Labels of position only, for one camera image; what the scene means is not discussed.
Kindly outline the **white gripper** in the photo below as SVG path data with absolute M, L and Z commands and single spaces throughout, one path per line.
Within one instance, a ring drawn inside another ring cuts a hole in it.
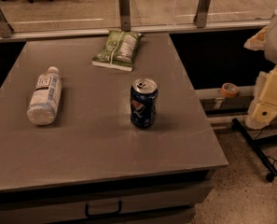
M 264 50 L 265 58 L 277 64 L 277 10 L 271 22 L 243 45 L 253 51 Z M 268 73 L 260 72 L 254 88 L 254 99 L 251 102 L 246 126 L 259 130 L 268 126 L 277 116 L 277 65 Z

